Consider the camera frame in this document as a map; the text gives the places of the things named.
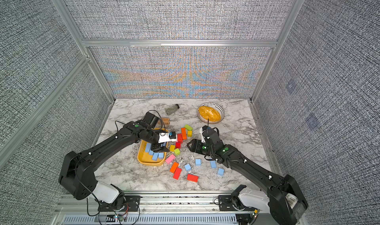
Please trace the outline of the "blue block tall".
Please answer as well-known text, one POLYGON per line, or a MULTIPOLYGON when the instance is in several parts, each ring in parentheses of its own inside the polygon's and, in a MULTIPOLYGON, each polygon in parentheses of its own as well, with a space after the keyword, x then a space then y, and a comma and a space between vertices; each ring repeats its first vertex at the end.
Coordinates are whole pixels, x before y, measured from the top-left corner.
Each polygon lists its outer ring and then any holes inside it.
POLYGON ((154 153, 153 156, 152 156, 152 160, 153 161, 157 161, 158 160, 158 156, 159 156, 159 153, 154 153))

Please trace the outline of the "yellow plastic tray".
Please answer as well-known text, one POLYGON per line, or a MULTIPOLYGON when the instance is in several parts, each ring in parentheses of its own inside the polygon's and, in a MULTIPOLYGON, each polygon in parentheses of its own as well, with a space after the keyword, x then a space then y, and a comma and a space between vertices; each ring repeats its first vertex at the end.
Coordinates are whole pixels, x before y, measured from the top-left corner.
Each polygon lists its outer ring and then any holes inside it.
POLYGON ((140 147, 139 147, 139 150, 138 150, 138 155, 137 155, 138 161, 141 164, 146 165, 146 166, 155 166, 155 167, 161 166, 164 163, 165 159, 166 159, 167 153, 164 152, 164 158, 163 159, 159 159, 158 158, 157 161, 153 161, 152 160, 152 155, 149 155, 149 153, 145 152, 145 146, 146 146, 146 144, 147 144, 146 141, 141 140, 140 147))

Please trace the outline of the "long blue block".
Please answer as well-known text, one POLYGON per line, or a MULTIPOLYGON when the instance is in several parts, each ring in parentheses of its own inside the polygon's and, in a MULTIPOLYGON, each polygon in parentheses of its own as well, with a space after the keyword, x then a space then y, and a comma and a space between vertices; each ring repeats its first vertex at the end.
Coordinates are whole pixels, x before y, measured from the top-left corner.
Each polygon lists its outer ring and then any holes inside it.
POLYGON ((214 169, 214 168, 217 168, 217 165, 216 165, 216 162, 215 161, 211 161, 210 162, 210 165, 211 167, 214 169))

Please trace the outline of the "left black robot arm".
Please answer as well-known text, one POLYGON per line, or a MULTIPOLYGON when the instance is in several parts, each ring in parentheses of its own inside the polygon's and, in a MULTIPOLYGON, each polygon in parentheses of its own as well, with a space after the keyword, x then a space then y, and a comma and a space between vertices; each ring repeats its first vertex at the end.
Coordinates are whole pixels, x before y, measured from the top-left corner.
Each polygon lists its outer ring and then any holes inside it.
POLYGON ((142 119, 124 124, 103 142, 79 153, 67 153, 58 178, 59 184, 77 200, 92 197, 98 202, 118 203, 123 198, 123 192, 116 186, 98 181, 95 171, 116 153, 139 141, 151 143, 155 151, 163 151, 159 141, 165 131, 154 128, 159 121, 163 126, 161 117, 148 111, 142 119))

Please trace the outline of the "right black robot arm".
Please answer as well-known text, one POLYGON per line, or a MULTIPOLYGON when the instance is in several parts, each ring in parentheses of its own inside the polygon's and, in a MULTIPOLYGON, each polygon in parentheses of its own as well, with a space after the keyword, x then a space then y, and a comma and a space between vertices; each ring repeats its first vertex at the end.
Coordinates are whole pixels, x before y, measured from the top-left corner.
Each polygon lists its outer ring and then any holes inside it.
POLYGON ((282 177, 252 162, 234 146, 223 143, 217 128, 204 126, 200 133, 201 139, 187 144, 191 152, 210 157, 256 184, 268 197, 269 212, 278 224, 297 224, 308 203, 295 178, 282 177))

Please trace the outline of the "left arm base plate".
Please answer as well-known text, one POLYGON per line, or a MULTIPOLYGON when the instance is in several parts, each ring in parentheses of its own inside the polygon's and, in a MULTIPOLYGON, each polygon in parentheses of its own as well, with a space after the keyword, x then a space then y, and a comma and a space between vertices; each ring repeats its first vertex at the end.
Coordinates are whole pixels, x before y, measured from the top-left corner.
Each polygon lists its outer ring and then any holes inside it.
POLYGON ((118 197, 112 204, 101 203, 99 212, 137 212, 139 210, 141 196, 127 195, 118 197))

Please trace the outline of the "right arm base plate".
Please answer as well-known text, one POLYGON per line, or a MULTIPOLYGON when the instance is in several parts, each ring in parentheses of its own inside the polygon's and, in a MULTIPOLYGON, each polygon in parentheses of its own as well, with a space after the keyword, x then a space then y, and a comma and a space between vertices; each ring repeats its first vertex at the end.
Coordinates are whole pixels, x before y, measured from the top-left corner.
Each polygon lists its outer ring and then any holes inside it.
POLYGON ((244 209, 236 196, 219 195, 216 203, 220 211, 240 211, 244 209))

